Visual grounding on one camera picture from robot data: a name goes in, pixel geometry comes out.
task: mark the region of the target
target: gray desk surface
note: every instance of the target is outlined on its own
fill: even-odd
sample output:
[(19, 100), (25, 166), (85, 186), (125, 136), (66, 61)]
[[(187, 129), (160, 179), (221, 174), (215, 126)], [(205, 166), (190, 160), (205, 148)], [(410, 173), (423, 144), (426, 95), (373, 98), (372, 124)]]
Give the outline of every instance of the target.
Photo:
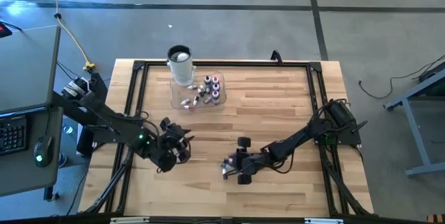
[[(45, 135), (48, 116), (48, 134), (54, 138), (54, 158), (48, 166), (39, 168), (34, 164), (33, 148), (37, 139)], [(61, 107), (27, 113), (28, 149), (0, 156), (0, 196), (40, 189), (56, 183), (62, 116)]]
[(49, 105), (60, 27), (14, 32), (0, 39), (0, 114)]

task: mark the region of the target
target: wooden table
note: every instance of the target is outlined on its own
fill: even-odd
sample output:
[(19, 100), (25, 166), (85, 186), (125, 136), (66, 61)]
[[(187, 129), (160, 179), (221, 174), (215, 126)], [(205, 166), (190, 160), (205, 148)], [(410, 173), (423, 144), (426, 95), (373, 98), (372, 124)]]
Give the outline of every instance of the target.
[[(132, 59), (117, 59), (106, 104), (124, 111)], [(340, 64), (322, 61), (328, 98), (344, 98)], [(238, 185), (236, 176), (224, 181), (219, 164), (236, 149), (239, 136), (252, 138), (252, 151), (286, 138), (307, 124), (312, 115), (307, 77), (301, 67), (198, 67), (197, 75), (220, 71), (225, 76), (224, 109), (192, 113), (173, 109), (168, 67), (151, 67), (143, 110), (158, 124), (168, 116), (183, 128), (192, 129), (192, 158), (168, 173), (157, 174), (154, 164), (135, 157), (131, 171), (126, 216), (238, 216), (326, 217), (325, 187), (318, 148), (309, 141), (295, 153), (291, 172), (285, 175), (262, 170), (251, 185)], [(132, 112), (136, 99), (133, 100)], [(91, 160), (79, 210), (88, 208), (104, 190), (111, 176), (116, 145), (97, 150)], [(359, 154), (339, 146), (343, 179), (365, 209), (372, 204)], [(332, 187), (337, 209), (338, 191)], [(118, 201), (120, 185), (115, 202)]]

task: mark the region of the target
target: gray concrete floor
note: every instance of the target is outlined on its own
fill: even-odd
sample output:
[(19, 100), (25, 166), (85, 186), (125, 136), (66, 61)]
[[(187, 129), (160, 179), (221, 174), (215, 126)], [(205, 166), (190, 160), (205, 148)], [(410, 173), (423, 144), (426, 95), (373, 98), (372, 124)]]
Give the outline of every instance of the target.
[[(17, 0), (17, 4), (0, 6), (0, 20), (24, 29), (55, 25), (54, 9), (35, 7), (34, 1), (51, 0)], [(63, 1), (310, 5), (310, 0)], [(444, 0), (318, 0), (318, 4), (445, 6)], [(116, 58), (164, 58), (167, 49), (177, 43), (191, 47), (195, 58), (267, 59), (272, 50), (278, 49), (288, 60), (321, 59), (310, 11), (64, 8), (61, 13), (105, 79), (110, 77)], [(386, 112), (382, 108), (386, 100), (366, 96), (357, 82), (363, 80), (370, 91), (382, 95), (389, 90), (389, 77), (411, 73), (443, 55), (443, 14), (321, 13), (321, 23), (330, 60), (341, 62), (353, 113), (359, 120), (369, 120), (361, 130), (362, 152), (375, 212), (381, 216), (415, 220), (424, 220), (427, 214), (442, 213), (445, 173), (406, 178), (405, 169), (420, 165), (420, 157), (405, 114), (401, 109)], [(83, 59), (66, 33), (62, 35), (59, 52), (59, 61), (81, 72)], [(58, 71), (55, 89), (60, 90), (66, 82), (67, 78)], [(402, 94), (414, 84), (415, 81), (409, 79), (395, 81), (391, 97)], [(444, 148), (445, 145), (437, 146), (438, 150)], [(42, 190), (0, 198), (0, 219), (66, 214), (84, 170), (82, 165), (60, 170), (56, 188), (63, 196), (59, 201), (44, 203)], [(25, 200), (38, 207), (13, 210), (23, 206)]]

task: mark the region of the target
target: black metal frame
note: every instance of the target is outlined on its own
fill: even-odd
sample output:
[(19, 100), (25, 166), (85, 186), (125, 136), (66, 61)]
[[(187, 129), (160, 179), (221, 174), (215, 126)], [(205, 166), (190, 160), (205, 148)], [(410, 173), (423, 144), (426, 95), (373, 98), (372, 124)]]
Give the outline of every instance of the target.
[[(302, 67), (306, 69), (307, 73), (307, 80), (309, 84), (309, 95), (311, 97), (311, 104), (312, 104), (312, 110), (315, 112), (318, 109), (318, 102), (316, 99), (316, 91), (315, 91), (315, 85), (314, 85), (314, 78), (313, 74), (316, 74), (316, 77), (318, 79), (318, 84), (320, 86), (320, 92), (321, 92), (321, 98), (322, 98), (322, 104), (327, 104), (327, 95), (325, 90), (325, 84), (323, 80), (323, 72), (321, 68), (321, 64), (319, 62), (300, 62), (300, 61), (294, 61), (294, 62), (283, 62), (282, 57), (280, 56), (280, 53), (278, 51), (274, 51), (271, 58), (272, 61), (194, 61), (194, 65), (196, 66), (216, 66), (216, 67)], [(154, 61), (134, 61), (133, 63), (133, 70), (131, 73), (131, 79), (130, 79), (130, 85), (129, 85), (129, 91), (127, 94), (127, 101), (125, 104), (125, 110), (124, 113), (127, 115), (130, 114), (131, 109), (131, 103), (134, 96), (134, 90), (136, 87), (136, 79), (138, 76), (138, 73), (142, 71), (142, 80), (140, 83), (139, 88), (139, 94), (138, 94), (138, 101), (136, 103), (136, 115), (140, 115), (140, 112), (142, 111), (143, 106), (143, 99), (145, 94), (145, 85), (147, 82), (148, 77), (148, 71), (150, 66), (166, 66), (165, 60), (154, 60)], [(323, 145), (318, 146), (320, 150), (320, 155), (322, 155), (323, 152), (326, 152), (326, 148)], [(340, 174), (341, 177), (341, 167), (339, 162), (339, 156), (337, 149), (335, 146), (331, 146), (332, 148), (332, 160), (333, 160), (333, 166), (334, 169)], [(119, 169), (121, 164), (121, 158), (123, 153), (123, 144), (118, 144), (118, 148), (116, 150), (115, 155), (115, 162), (113, 164), (113, 172), (111, 177), (115, 175), (116, 171)], [(116, 209), (116, 212), (119, 214), (124, 213), (124, 208), (126, 204), (127, 199), (127, 192), (129, 187), (129, 176), (131, 173), (131, 162), (132, 162), (132, 154), (131, 154), (131, 161), (129, 162), (129, 166), (127, 166), (127, 170), (124, 175), (124, 180), (122, 183), (122, 190), (120, 194), (120, 200), (118, 207)], [(323, 180), (325, 182), (325, 190), (326, 190), (326, 198), (327, 198), (327, 205), (330, 216), (333, 216), (335, 214), (338, 214), (337, 208), (334, 204), (334, 196), (332, 192), (331, 182), (330, 182), (330, 176), (329, 173), (324, 169), (322, 165), (323, 170)], [(349, 214), (348, 211), (348, 204), (346, 202), (346, 199), (344, 195), (340, 193), (340, 199), (341, 199), (341, 213), (343, 214)], [(112, 212), (112, 204), (114, 199), (114, 189), (113, 192), (110, 194), (110, 197), (108, 197), (107, 202), (105, 204), (105, 212)], [(287, 218), (289, 221), (301, 221), (302, 218)]]

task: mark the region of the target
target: computer mouse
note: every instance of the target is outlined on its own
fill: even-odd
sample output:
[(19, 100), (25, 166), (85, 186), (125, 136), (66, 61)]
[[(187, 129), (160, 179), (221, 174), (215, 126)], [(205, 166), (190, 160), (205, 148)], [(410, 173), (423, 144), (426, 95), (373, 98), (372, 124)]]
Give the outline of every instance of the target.
[(34, 162), (44, 168), (53, 160), (54, 142), (51, 136), (42, 136), (34, 144)]

